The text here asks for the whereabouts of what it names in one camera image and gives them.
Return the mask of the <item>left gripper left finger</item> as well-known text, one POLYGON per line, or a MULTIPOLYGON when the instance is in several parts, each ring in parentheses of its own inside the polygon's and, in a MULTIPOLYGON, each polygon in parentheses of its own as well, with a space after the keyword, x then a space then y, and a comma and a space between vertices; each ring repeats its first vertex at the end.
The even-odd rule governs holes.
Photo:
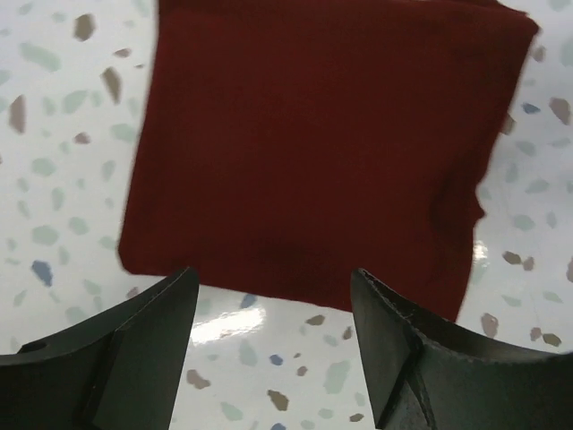
POLYGON ((1 427, 167 429, 199 293, 187 268, 1 357, 1 427))

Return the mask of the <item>dark red t shirt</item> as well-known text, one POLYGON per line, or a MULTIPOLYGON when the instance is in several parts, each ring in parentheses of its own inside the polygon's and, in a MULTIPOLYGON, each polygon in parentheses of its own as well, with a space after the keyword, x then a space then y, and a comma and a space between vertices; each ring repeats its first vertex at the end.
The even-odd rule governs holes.
POLYGON ((118 245, 132 274, 455 320, 476 189, 538 27, 496 1, 161 1, 118 245))

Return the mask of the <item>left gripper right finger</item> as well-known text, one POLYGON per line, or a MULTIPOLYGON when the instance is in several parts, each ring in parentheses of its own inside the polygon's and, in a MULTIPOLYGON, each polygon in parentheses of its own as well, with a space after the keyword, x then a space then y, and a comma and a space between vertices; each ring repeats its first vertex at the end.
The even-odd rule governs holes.
POLYGON ((351 301, 378 429, 572 427, 572 356, 487 338, 359 269, 351 301))

